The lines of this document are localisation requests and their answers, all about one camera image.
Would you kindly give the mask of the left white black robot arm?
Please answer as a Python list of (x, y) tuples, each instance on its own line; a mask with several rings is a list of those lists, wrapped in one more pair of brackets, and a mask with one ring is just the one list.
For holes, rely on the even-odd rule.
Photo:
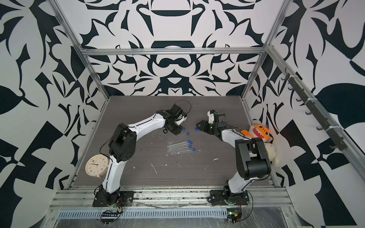
[(152, 116), (137, 123), (119, 124), (108, 142), (111, 162), (101, 188), (106, 196), (119, 192), (125, 164), (135, 154), (139, 139), (160, 128), (178, 135), (183, 129), (181, 124), (186, 119), (187, 113), (174, 104), (172, 108), (157, 110)]

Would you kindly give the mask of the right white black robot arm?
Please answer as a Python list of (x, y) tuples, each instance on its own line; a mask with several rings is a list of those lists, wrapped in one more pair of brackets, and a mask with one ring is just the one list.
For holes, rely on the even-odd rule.
[(196, 127), (235, 149), (237, 172), (228, 180), (230, 193), (242, 193), (252, 182), (263, 180), (270, 175), (271, 159), (265, 147), (270, 134), (265, 126), (254, 124), (248, 131), (239, 132), (227, 124), (225, 114), (211, 110), (207, 116), (208, 120), (198, 122)]

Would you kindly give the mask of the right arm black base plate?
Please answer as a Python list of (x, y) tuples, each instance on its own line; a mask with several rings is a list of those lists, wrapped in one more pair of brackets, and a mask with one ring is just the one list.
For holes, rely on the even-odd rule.
[(247, 192), (233, 194), (229, 190), (211, 190), (207, 201), (213, 206), (216, 205), (248, 205), (250, 197)]

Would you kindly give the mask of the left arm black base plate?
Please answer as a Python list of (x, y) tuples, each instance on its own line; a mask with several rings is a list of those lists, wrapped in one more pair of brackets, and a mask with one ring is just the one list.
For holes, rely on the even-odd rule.
[(116, 191), (114, 193), (107, 193), (104, 189), (96, 192), (93, 207), (107, 207), (117, 206), (124, 207), (134, 200), (134, 191)]

